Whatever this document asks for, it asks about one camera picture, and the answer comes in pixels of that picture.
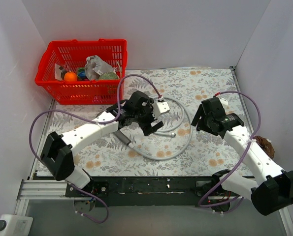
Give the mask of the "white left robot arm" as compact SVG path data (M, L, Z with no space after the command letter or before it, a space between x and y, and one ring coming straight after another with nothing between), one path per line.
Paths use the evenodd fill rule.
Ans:
M132 123L137 123L144 136L149 136L163 127L163 122L156 121L169 110L163 97L154 100L145 93L136 91L129 99L110 106L94 120L89 120L76 129L63 134L50 133L40 159L55 180L65 180L81 196L87 197L94 189L92 180L85 170L74 164L74 156L96 140Z

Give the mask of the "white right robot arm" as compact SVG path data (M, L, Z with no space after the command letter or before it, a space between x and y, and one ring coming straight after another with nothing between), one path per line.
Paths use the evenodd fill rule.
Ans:
M211 188L198 205L210 194L223 195L227 191L252 202L262 215L269 215L293 204L293 171L285 171L276 164L252 139L242 119L235 113L226 114L227 101L213 97L202 101L191 123L199 131L221 137L239 155L237 165L245 164L254 178L240 176L235 169L216 172Z

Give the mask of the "grey shower head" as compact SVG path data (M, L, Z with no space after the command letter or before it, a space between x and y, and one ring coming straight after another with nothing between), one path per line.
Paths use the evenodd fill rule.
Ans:
M134 149L134 145L132 144L131 140L120 130L114 132L114 135L126 146Z

